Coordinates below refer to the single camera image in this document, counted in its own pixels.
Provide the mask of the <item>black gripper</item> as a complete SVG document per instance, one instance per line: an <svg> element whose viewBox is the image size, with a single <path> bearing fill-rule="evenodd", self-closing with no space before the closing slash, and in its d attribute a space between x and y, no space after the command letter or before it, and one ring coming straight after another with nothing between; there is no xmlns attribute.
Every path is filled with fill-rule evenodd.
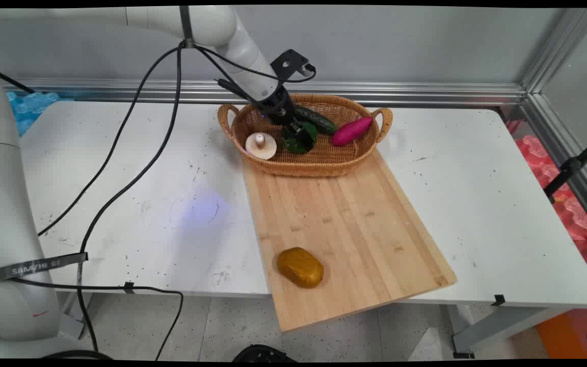
<svg viewBox="0 0 587 367"><path fill-rule="evenodd" d="M272 125L283 127L285 139L298 139L302 129L309 135L316 135L316 126L305 119L296 120L295 104L284 86L279 86L273 93L258 102L261 113Z"/></svg>

